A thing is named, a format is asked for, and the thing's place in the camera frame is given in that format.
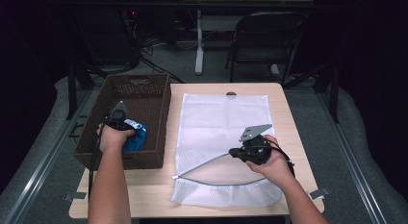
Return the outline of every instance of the gray carpet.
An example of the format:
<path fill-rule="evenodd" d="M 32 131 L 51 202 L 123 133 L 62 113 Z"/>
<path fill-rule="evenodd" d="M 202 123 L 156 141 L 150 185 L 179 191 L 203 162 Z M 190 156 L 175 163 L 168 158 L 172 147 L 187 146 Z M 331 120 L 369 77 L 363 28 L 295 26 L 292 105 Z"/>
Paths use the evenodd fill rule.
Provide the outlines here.
<path fill-rule="evenodd" d="M 228 54 L 226 47 L 212 46 L 209 42 L 206 45 L 206 51 L 204 73 L 201 76 L 194 74 L 195 48 L 185 50 L 168 45 L 159 45 L 154 47 L 151 57 L 147 55 L 145 57 L 151 59 L 158 66 L 171 71 L 187 83 L 228 82 L 228 71 L 223 69 Z M 152 69 L 141 62 L 136 69 L 124 74 L 150 72 Z M 94 77 L 94 80 L 99 85 L 103 82 L 103 79 L 99 77 Z M 238 66 L 236 80 L 237 82 L 254 82 L 257 80 L 273 81 L 274 79 L 268 75 L 266 66 L 250 68 Z M 68 125 L 64 120 L 68 109 L 66 79 L 58 82 L 56 87 L 59 90 L 59 98 L 49 120 L 44 125 L 25 162 L 0 196 L 1 223 L 4 223 L 9 216 L 13 205 L 17 202 L 42 157 L 50 151 L 50 148 L 54 147 L 53 143 L 59 130 Z M 97 96 L 97 90 L 98 87 L 90 94 L 89 100 L 85 102 L 86 105 L 79 115 L 88 115 Z M 78 93 L 81 95 L 84 91 L 78 87 Z M 319 102 L 321 95 L 315 95 L 308 83 L 301 87 L 288 89 L 285 93 L 318 186 L 328 187 L 331 191 L 331 194 L 324 199 L 325 211 L 323 214 L 330 223 L 372 223 L 359 191 L 344 163 L 340 151 L 341 144 L 330 126 L 330 118 L 324 113 L 327 108 Z M 373 194 L 388 222 L 406 223 L 408 220 L 406 201 L 388 185 L 381 170 L 370 158 L 364 124 L 353 105 L 352 99 L 344 91 L 341 91 L 339 98 L 339 118 L 342 131 L 350 146 L 353 147 L 356 159 L 367 176 Z M 78 118 L 79 124 L 84 122 L 84 117 Z M 81 129 L 76 130 L 77 135 L 80 133 Z M 68 216 L 70 203 L 63 200 L 67 192 L 76 190 L 84 171 L 84 167 L 73 157 L 76 147 L 75 138 L 69 137 L 67 134 L 61 146 L 61 151 L 33 203 L 29 204 L 27 212 L 21 215 L 22 223 L 87 222 L 86 220 L 71 219 Z"/>

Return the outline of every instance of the chair backrest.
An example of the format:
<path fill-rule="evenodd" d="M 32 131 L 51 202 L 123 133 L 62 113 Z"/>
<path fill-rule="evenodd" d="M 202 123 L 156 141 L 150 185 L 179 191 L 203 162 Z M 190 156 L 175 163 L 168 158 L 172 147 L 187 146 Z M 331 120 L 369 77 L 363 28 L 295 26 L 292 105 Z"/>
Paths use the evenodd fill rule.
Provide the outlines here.
<path fill-rule="evenodd" d="M 248 45 L 286 45 L 302 31 L 306 18 L 298 12 L 255 12 L 237 24 L 234 41 Z"/>

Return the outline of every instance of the black chair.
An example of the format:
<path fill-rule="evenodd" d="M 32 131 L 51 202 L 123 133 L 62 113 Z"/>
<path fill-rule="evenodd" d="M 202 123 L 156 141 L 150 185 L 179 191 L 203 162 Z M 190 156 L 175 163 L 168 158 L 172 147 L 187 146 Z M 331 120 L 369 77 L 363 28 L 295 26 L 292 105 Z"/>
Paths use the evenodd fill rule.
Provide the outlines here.
<path fill-rule="evenodd" d="M 297 12 L 255 12 L 237 24 L 225 69 L 234 63 L 284 64 L 283 85 L 291 69 L 306 17 Z"/>

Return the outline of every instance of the forearm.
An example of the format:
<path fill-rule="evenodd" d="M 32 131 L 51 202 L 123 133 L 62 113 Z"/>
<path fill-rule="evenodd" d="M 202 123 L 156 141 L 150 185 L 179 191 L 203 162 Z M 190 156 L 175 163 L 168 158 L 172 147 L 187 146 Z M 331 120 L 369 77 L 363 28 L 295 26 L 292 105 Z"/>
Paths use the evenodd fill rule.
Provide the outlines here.
<path fill-rule="evenodd" d="M 287 182 L 281 189 L 285 194 L 293 224 L 327 223 L 324 216 L 316 208 L 315 204 L 295 178 Z"/>
<path fill-rule="evenodd" d="M 120 151 L 102 157 L 89 199 L 89 223 L 131 223 Z"/>

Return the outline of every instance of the chair seat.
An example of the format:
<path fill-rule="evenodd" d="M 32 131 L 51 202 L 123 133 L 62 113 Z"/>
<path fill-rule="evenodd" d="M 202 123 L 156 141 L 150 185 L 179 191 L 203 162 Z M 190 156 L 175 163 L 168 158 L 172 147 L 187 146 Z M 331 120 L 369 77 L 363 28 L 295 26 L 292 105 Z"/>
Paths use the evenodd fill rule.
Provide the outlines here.
<path fill-rule="evenodd" d="M 284 63 L 288 55 L 284 49 L 249 47 L 237 50 L 236 62 Z"/>

